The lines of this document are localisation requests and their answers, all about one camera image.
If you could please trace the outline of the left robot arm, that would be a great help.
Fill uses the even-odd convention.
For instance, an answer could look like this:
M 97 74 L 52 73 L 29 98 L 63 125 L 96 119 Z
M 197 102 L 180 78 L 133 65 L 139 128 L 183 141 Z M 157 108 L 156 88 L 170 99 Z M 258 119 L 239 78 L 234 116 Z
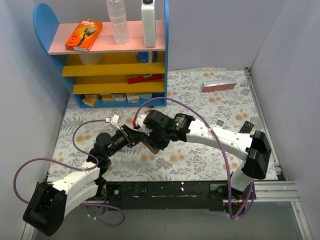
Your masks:
M 137 145 L 150 132 L 145 127 L 133 130 L 123 125 L 114 135 L 100 133 L 79 171 L 36 186 L 22 219 L 46 236 L 53 235 L 70 211 L 101 193 L 105 184 L 102 175 L 111 165 L 110 157 L 124 147 Z

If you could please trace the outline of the silver red long box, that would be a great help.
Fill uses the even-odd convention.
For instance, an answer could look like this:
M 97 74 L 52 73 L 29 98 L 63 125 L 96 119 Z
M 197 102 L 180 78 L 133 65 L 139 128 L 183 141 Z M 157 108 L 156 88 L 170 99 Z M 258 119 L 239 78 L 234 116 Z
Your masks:
M 201 85 L 201 90 L 203 92 L 230 90 L 233 89 L 236 84 L 237 81 L 235 78 L 204 81 Z

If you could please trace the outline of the floral table mat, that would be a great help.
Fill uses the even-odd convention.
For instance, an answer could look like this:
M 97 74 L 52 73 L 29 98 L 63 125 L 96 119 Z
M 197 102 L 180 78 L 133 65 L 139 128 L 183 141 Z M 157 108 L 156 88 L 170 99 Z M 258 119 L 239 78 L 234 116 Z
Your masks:
M 233 89 L 203 92 L 202 83 L 212 80 L 235 79 Z M 217 119 L 224 121 L 223 128 L 238 132 L 245 121 L 263 131 L 246 74 L 240 70 L 227 71 L 170 71 L 167 81 L 169 100 L 159 111 L 173 117 L 184 113 L 204 117 L 211 125 Z M 131 126 L 136 113 L 145 109 L 136 107 L 79 108 L 71 98 L 67 104 L 61 129 L 49 166 L 47 180 L 54 182 L 86 160 L 96 136 L 103 132 L 113 135 L 114 130 L 102 119 L 119 116 L 120 125 Z M 234 172 L 241 160 L 230 154 L 202 144 L 171 142 L 157 154 L 144 144 L 123 148 L 111 158 L 111 166 L 104 178 L 107 181 L 204 181 L 225 180 L 227 171 Z

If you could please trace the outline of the clear plastic bottle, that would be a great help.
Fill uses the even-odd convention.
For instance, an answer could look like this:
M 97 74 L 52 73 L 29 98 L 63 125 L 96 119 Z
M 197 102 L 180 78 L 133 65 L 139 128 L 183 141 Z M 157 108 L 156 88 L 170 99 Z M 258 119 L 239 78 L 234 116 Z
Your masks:
M 107 0 L 106 7 L 113 28 L 114 41 L 117 44 L 127 43 L 130 40 L 130 34 L 124 1 Z

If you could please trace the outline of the small boxes row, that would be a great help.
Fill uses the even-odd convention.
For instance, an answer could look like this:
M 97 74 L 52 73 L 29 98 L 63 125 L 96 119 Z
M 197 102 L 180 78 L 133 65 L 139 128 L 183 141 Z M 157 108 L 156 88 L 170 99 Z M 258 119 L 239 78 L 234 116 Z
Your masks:
M 152 98 L 164 96 L 164 92 L 96 93 L 85 94 L 82 103 L 92 108 L 131 107 L 133 105 L 139 106 Z

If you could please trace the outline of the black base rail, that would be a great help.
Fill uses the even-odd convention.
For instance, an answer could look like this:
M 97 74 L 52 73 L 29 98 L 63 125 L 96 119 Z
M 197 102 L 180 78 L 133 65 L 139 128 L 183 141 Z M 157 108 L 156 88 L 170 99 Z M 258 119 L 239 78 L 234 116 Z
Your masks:
M 108 203 L 122 210 L 224 211 L 227 181 L 120 181 L 106 183 Z

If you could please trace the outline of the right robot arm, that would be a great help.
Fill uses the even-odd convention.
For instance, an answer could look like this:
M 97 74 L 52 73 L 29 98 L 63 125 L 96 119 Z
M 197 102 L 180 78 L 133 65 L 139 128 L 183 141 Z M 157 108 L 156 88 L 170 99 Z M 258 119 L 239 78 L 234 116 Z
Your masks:
M 243 192 L 253 180 L 264 180 L 267 176 L 272 149 L 266 134 L 260 130 L 253 134 L 218 127 L 210 130 L 193 116 L 178 113 L 171 118 L 157 110 L 140 115 L 136 122 L 146 134 L 151 149 L 164 150 L 170 141 L 182 141 L 223 149 L 242 160 L 230 177 L 233 190 Z

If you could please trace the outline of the blue can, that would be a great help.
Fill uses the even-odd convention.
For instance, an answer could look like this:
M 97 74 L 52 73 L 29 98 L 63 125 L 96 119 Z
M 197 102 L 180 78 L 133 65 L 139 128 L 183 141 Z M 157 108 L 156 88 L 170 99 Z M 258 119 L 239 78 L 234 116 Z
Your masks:
M 136 59 L 141 63 L 152 63 L 157 59 L 157 51 L 138 51 L 135 53 Z

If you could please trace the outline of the white cup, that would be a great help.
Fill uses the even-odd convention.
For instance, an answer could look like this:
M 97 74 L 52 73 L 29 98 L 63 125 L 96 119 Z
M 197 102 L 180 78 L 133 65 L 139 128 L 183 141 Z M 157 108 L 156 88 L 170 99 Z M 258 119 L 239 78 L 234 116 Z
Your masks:
M 84 65 L 93 66 L 99 64 L 104 59 L 104 55 L 102 53 L 86 53 L 80 54 L 79 58 Z

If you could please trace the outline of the orange razor box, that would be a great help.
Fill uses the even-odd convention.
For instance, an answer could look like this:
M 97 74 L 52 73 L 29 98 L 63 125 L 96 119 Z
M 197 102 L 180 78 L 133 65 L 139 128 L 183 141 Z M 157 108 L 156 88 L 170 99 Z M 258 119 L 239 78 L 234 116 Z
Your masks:
M 103 29 L 103 23 L 91 19 L 82 20 L 65 43 L 68 51 L 89 52 Z

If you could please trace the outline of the black remote control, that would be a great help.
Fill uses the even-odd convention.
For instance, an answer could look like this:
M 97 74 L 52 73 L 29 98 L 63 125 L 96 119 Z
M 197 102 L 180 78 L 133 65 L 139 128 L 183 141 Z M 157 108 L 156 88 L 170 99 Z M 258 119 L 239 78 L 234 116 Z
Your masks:
M 251 131 L 253 130 L 254 126 L 255 125 L 253 123 L 251 123 L 251 122 L 246 120 L 244 122 L 244 124 L 242 125 L 239 133 L 241 133 L 241 134 L 250 134 Z

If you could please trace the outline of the white plastic bottle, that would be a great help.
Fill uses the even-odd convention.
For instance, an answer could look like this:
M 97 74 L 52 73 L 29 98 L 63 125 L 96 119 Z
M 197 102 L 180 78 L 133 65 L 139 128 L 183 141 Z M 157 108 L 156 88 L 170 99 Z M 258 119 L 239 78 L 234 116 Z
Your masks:
M 144 46 L 146 48 L 153 48 L 156 46 L 155 2 L 153 0 L 142 0 L 141 19 Z

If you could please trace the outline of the white grey remote control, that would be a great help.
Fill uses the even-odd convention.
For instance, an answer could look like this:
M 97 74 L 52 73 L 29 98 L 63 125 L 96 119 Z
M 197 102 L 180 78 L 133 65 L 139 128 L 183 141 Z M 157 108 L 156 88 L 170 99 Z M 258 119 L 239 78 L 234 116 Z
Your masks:
M 223 120 L 217 119 L 214 126 L 222 129 L 224 125 L 225 125 L 225 122 Z

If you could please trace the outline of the red box on shelf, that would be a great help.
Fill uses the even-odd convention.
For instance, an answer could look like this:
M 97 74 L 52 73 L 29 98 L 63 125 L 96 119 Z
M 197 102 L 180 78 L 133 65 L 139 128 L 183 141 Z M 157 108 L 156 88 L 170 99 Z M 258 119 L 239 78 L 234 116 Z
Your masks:
M 144 83 L 148 81 L 161 79 L 163 76 L 162 73 L 153 73 L 153 74 L 127 74 L 126 80 L 129 85 Z

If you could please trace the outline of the blue shelf unit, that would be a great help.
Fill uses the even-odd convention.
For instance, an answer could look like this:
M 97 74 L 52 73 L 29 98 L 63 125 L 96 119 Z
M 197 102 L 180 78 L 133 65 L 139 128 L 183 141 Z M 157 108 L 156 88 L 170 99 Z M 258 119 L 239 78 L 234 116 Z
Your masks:
M 129 42 L 117 44 L 114 41 L 109 22 L 103 23 L 103 29 L 89 52 L 66 50 L 65 43 L 75 23 L 60 23 L 52 8 L 46 3 L 38 3 L 33 9 L 33 27 L 35 35 L 48 59 L 63 80 L 68 92 L 80 108 L 89 108 L 82 103 L 84 95 L 116 93 L 155 93 L 164 96 L 154 97 L 152 102 L 144 101 L 140 105 L 111 107 L 166 106 L 168 86 L 169 58 L 169 1 L 164 1 L 164 19 L 156 20 L 156 46 L 144 46 L 142 21 L 129 21 Z M 142 63 L 136 59 L 136 52 L 157 52 L 157 58 L 151 63 Z M 103 54 L 103 60 L 96 65 L 84 65 L 79 55 Z M 126 75 L 162 74 L 161 79 L 128 84 Z

